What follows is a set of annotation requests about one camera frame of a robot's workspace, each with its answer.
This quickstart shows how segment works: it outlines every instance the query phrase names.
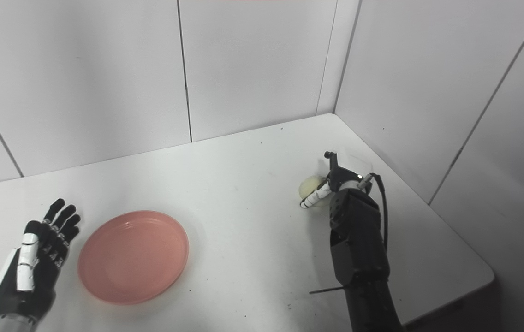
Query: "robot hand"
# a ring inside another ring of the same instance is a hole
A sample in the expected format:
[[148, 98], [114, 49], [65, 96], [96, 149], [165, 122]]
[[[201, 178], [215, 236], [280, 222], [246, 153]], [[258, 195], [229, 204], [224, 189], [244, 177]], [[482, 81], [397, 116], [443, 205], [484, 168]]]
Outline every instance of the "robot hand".
[[81, 220], [75, 206], [62, 210], [65, 205], [58, 199], [42, 222], [32, 220], [26, 225], [22, 246], [0, 283], [0, 331], [32, 331], [51, 309], [55, 283]]

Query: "white table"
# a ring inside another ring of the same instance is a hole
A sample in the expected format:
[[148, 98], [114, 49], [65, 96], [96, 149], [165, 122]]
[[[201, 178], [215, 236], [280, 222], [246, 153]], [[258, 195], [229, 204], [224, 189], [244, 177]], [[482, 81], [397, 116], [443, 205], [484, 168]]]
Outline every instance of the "white table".
[[[82, 232], [41, 332], [349, 331], [341, 291], [308, 294], [339, 285], [327, 207], [298, 206], [300, 182], [327, 174], [327, 150], [346, 151], [353, 170], [372, 164], [382, 175], [389, 287], [403, 323], [494, 279], [486, 263], [334, 115], [2, 182], [0, 267], [26, 222], [42, 218], [63, 197], [78, 207]], [[372, 196], [380, 202], [377, 190]], [[155, 300], [103, 304], [79, 282], [79, 251], [97, 227], [132, 210], [177, 219], [190, 239], [190, 258], [178, 281]]]

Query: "pink plate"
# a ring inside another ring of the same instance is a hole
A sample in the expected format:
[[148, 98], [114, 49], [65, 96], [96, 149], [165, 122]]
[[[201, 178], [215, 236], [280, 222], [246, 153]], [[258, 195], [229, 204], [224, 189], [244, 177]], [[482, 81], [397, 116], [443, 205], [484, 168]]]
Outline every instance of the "pink plate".
[[100, 300], [137, 304], [167, 290], [187, 259], [188, 238], [177, 221], [159, 212], [135, 211], [108, 221], [89, 237], [78, 274]]

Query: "robotic arm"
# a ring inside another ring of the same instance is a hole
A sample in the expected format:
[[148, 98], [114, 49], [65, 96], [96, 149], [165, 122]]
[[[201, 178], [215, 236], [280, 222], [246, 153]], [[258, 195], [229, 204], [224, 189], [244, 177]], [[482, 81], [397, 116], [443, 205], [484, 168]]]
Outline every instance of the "robotic arm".
[[65, 205], [58, 199], [42, 222], [26, 225], [0, 283], [0, 332], [32, 332], [53, 306], [55, 283], [81, 220], [75, 206], [62, 210]]
[[[309, 208], [335, 193], [330, 202], [330, 250], [336, 279], [346, 294], [352, 330], [403, 332], [387, 285], [387, 200], [381, 177], [374, 173], [362, 177], [338, 166], [335, 153], [324, 156], [330, 159], [330, 173], [300, 206]], [[368, 195], [371, 179], [383, 197], [383, 237], [379, 206]]]

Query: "black arm segment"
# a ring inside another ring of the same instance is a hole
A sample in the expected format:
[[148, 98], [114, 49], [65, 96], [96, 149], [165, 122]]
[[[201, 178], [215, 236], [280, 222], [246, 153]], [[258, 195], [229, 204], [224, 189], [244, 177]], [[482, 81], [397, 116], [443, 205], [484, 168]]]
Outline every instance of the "black arm segment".
[[336, 279], [346, 293], [353, 332], [403, 332], [389, 294], [389, 262], [378, 204], [359, 189], [330, 202], [330, 247]]

